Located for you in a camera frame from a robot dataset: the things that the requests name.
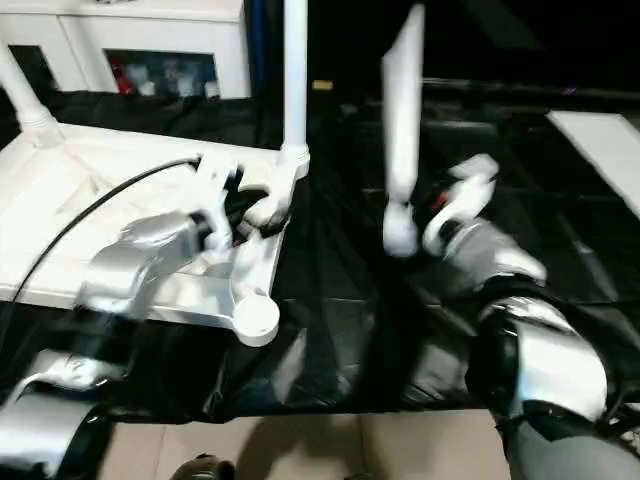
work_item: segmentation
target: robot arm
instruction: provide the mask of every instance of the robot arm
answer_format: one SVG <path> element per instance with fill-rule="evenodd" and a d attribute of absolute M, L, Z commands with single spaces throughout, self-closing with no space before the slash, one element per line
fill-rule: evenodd
<path fill-rule="evenodd" d="M 0 468 L 25 478 L 90 476 L 86 465 L 99 464 L 110 439 L 106 407 L 163 280 L 205 250 L 231 248 L 236 227 L 254 242 L 281 231 L 286 216 L 269 228 L 248 223 L 266 192 L 238 192 L 241 170 L 226 173 L 206 180 L 201 210 L 135 221 L 93 258 L 76 307 L 54 323 L 0 410 Z"/>
<path fill-rule="evenodd" d="M 467 387 L 498 419 L 512 479 L 640 478 L 638 459 L 595 428 L 606 409 L 606 371 L 592 345 L 546 300 L 545 268 L 478 217 L 496 173 L 486 155 L 463 162 L 449 171 L 427 213 L 415 215 L 423 247 L 490 298 Z"/>

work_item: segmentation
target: white cabinet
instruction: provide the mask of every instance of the white cabinet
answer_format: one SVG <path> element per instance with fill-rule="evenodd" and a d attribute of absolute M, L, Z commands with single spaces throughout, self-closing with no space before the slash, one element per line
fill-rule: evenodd
<path fill-rule="evenodd" d="M 123 91 L 114 56 L 149 52 L 156 56 L 152 63 L 204 63 L 198 68 L 215 72 L 222 98 L 250 96 L 243 0 L 0 0 L 0 32 L 9 44 L 39 45 L 62 90 Z M 134 67 L 136 77 L 151 76 L 149 65 Z M 151 92 L 160 87 L 157 79 L 142 81 Z"/>

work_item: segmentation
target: black plastic sheet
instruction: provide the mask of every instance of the black plastic sheet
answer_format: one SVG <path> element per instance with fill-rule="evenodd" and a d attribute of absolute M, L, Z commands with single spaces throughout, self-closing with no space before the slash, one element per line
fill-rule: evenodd
<path fill-rule="evenodd" d="M 238 145 L 260 139 L 272 148 L 281 140 L 277 122 L 258 131 L 251 101 L 68 94 L 47 103 L 67 123 Z M 224 422 L 478 406 L 464 385 L 479 306 L 468 279 L 426 255 L 403 262 L 382 250 L 380 113 L 366 107 L 344 116 L 330 97 L 311 103 L 311 169 L 296 188 L 272 292 L 281 311 L 275 340 L 253 349 L 223 330 L 146 322 L 114 413 L 128 421 Z M 605 359 L 612 391 L 633 392 L 640 383 L 640 221 L 544 113 L 425 106 L 414 202 L 439 171 L 491 154 L 501 171 L 485 216 L 546 265 L 554 298 Z M 8 112 L 0 122 L 10 139 L 15 122 Z M 21 306 L 3 370 L 10 357 L 24 365 L 59 314 Z M 4 387 L 18 372 L 0 376 Z"/>

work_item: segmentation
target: white pole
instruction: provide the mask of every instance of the white pole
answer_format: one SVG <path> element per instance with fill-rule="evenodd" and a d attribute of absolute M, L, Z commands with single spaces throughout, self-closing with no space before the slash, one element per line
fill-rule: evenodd
<path fill-rule="evenodd" d="M 418 248 L 409 204 L 418 177 L 425 8 L 411 8 L 398 38 L 383 59 L 386 189 L 383 222 L 388 253 L 407 257 Z"/>
<path fill-rule="evenodd" d="M 0 41 L 0 84 L 9 96 L 22 131 L 39 147 L 62 142 L 58 124 L 38 100 L 11 50 Z"/>
<path fill-rule="evenodd" d="M 307 146 L 307 22 L 308 0 L 284 2 L 284 143 L 282 162 L 306 175 Z"/>

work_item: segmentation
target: wire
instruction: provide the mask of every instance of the wire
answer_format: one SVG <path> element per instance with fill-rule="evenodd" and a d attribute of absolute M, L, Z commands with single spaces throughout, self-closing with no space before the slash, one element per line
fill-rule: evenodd
<path fill-rule="evenodd" d="M 637 391 L 636 386 L 627 386 L 624 394 L 617 397 L 616 404 L 611 408 L 611 414 L 607 415 L 606 423 L 602 424 L 603 433 L 606 436 L 620 437 L 640 427 L 640 411 L 630 408 L 625 404 L 626 398 L 631 394 L 637 394 Z"/>
<path fill-rule="evenodd" d="M 598 421 L 600 428 L 604 428 L 604 429 L 610 428 L 609 423 L 611 422 L 611 420 L 613 420 L 613 417 L 615 417 L 620 407 L 624 404 L 624 399 L 626 397 L 626 394 L 627 394 L 627 391 L 625 388 L 623 388 L 622 386 L 618 388 L 618 391 L 616 392 L 613 398 L 613 402 L 611 406 L 606 410 L 604 415 Z"/>
<path fill-rule="evenodd" d="M 18 286 L 17 290 L 13 294 L 13 298 L 11 299 L 9 305 L 7 305 L 5 307 L 3 315 L 2 315 L 2 318 L 0 320 L 0 358 L 2 358 L 2 350 L 4 348 L 4 343 L 5 343 L 5 340 L 6 340 L 6 337 L 7 337 L 7 333 L 9 331 L 9 324 L 11 322 L 11 317 L 13 315 L 13 311 L 15 309 L 16 303 L 18 303 L 20 295 L 22 294 L 22 291 L 26 287 L 26 285 L 29 282 L 29 280 L 31 279 L 31 277 L 33 277 L 33 274 L 35 273 L 35 271 L 42 264 L 42 262 L 49 256 L 49 254 L 55 248 L 55 246 L 58 243 L 60 243 L 60 241 L 71 230 L 73 230 L 80 222 L 82 222 L 85 218 L 87 218 L 89 215 L 91 215 L 93 212 L 95 212 L 98 208 L 100 208 L 102 205 L 107 203 L 113 197 L 115 197 L 119 193 L 122 193 L 124 190 L 126 190 L 129 187 L 131 187 L 132 185 L 135 185 L 136 183 L 140 182 L 141 180 L 144 180 L 145 178 L 150 177 L 151 175 L 155 175 L 156 173 L 162 172 L 163 170 L 168 170 L 169 168 L 178 167 L 180 165 L 189 165 L 189 166 L 193 167 L 195 170 L 197 170 L 198 167 L 200 166 L 200 161 L 201 161 L 201 157 L 192 158 L 192 159 L 184 159 L 184 160 L 175 160 L 173 162 L 168 162 L 168 163 L 165 163 L 164 165 L 160 165 L 158 167 L 155 167 L 155 168 L 152 168 L 150 170 L 147 170 L 146 172 L 140 173 L 139 175 L 136 175 L 135 177 L 132 177 L 132 178 L 126 180 L 125 182 L 121 183 L 117 187 L 114 187 L 109 192 L 105 193 L 102 197 L 100 197 L 98 200 L 93 202 L 91 205 L 89 205 L 87 208 L 85 208 L 82 212 L 80 212 L 73 220 L 71 220 L 60 231 L 60 233 L 58 233 L 58 235 L 56 235 L 56 237 L 49 243 L 49 245 L 47 245 L 47 248 L 45 248 L 42 251 L 42 253 L 36 259 L 36 261 L 33 262 L 33 264 L 31 265 L 31 268 L 29 269 L 29 271 L 25 275 L 24 279 L 22 280 L 22 282 Z"/>

